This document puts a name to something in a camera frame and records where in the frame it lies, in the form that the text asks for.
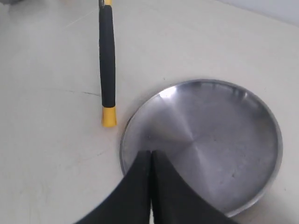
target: yellow tip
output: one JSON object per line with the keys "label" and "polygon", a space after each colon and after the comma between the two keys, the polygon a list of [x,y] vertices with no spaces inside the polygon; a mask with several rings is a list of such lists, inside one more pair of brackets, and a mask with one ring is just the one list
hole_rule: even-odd
{"label": "yellow tip", "polygon": [[104,127],[116,126],[116,108],[103,107],[102,125]]}
{"label": "yellow tip", "polygon": [[111,0],[105,0],[105,5],[110,6],[111,5]]}

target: black and yellow stick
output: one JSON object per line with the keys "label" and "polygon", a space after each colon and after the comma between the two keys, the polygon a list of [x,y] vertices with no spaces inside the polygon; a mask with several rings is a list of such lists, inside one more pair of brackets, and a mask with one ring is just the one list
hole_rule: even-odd
{"label": "black and yellow stick", "polygon": [[115,46],[111,0],[99,0],[100,79],[104,127],[116,125],[115,109]]}

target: handle tip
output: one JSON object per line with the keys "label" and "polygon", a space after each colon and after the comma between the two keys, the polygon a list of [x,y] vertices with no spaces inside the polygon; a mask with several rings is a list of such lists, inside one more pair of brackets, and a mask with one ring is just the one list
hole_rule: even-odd
{"label": "handle tip", "polygon": [[102,125],[104,127],[114,127],[116,124],[116,108],[103,107]]}

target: countertop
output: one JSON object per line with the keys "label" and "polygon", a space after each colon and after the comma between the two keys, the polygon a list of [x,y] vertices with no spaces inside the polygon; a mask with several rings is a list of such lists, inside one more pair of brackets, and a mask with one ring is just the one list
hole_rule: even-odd
{"label": "countertop", "polygon": [[213,0],[114,0],[118,126],[101,126],[97,0],[0,5],[0,223],[70,224],[122,178],[134,111],[171,84],[220,79],[258,95],[284,157],[241,224],[297,224],[299,28]]}

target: metal surface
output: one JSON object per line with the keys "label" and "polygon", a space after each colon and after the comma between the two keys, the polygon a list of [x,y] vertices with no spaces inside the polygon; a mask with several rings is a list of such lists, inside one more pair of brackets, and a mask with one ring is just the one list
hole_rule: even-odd
{"label": "metal surface", "polygon": [[250,91],[194,80],[161,91],[133,115],[121,140],[123,172],[139,150],[157,149],[200,196],[231,217],[273,182],[282,137],[269,108]]}

